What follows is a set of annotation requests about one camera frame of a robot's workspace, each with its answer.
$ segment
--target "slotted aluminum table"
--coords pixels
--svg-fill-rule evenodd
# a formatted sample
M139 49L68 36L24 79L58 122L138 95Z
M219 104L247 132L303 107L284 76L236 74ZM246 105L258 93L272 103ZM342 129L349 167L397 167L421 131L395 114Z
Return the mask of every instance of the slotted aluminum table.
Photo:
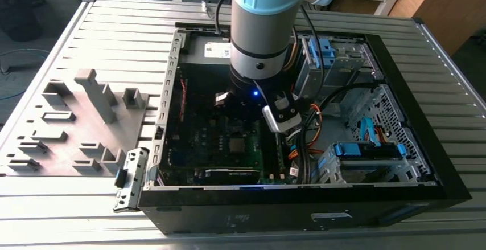
M478 247L486 238L486 107L426 26L413 19L310 12L318 30L382 36L397 66L442 141L473 200L421 214L389 228L323 232L268 232L166 237L142 213L114 214L114 178L0 178L0 245L130 244L155 249L158 244L218 247L326 246L338 249L410 249ZM230 7L220 21L230 23ZM211 23L200 5L146 0L83 1L49 57L0 133L0 147L35 106L41 82L63 80L70 69L95 68L98 80L114 89L134 87L151 96L139 135L150 146L159 93L164 80L174 23ZM295 25L307 27L302 15Z

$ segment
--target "perforated metal panel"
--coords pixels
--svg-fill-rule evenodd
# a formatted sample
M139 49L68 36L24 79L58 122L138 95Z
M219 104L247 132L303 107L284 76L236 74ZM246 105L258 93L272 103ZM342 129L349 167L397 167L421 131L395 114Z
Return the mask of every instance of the perforated metal panel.
M422 174L430 174L426 159L421 150L418 149L417 141L413 133L407 127L403 126L405 118L399 112L397 101L391 96L390 89L386 86L377 88L374 91L365 91L361 97L361 104L353 101L353 113L349 113L350 119L347 120L351 128L353 138L357 141L361 139L361 120L363 117L370 117L374 124L382 126L387 132L389 141L402 143L407 149L407 159L417 167Z

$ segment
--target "blue cable on floor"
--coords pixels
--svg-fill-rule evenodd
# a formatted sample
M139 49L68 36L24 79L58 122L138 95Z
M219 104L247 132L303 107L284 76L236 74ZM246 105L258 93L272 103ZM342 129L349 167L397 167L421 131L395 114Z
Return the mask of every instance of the blue cable on floor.
M21 91L21 92L19 92L16 95L11 95L11 96L7 96L7 97L1 97L1 98L0 98L0 100L5 100L5 99L9 99L9 98L12 98L12 97L15 97L15 96L19 96L19 95L21 95L24 92L25 92L25 91Z

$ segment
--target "floor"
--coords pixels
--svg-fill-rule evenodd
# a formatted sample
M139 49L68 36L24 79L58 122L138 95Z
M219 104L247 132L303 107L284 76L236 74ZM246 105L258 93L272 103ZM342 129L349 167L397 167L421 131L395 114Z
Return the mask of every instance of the floor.
M0 32L0 52L20 48L51 50L63 32L72 14L82 0L47 0L47 3L35 9L43 27L41 37L25 43L12 42ZM21 98L21 95L1 100L3 97L15 95L25 90L41 65L44 53L21 52L1 56L1 64L9 66L9 75L0 75L0 129ZM466 42L453 57L457 65L466 74L470 82L477 87L479 94L486 97L486 44L479 45L474 40Z

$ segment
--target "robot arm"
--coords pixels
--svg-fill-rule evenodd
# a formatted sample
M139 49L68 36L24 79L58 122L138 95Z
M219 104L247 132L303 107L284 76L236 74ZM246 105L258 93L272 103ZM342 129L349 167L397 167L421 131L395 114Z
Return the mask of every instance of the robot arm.
M303 0L234 0L231 6L231 80L242 93L259 90L272 132L302 122L296 102L283 88L288 37Z

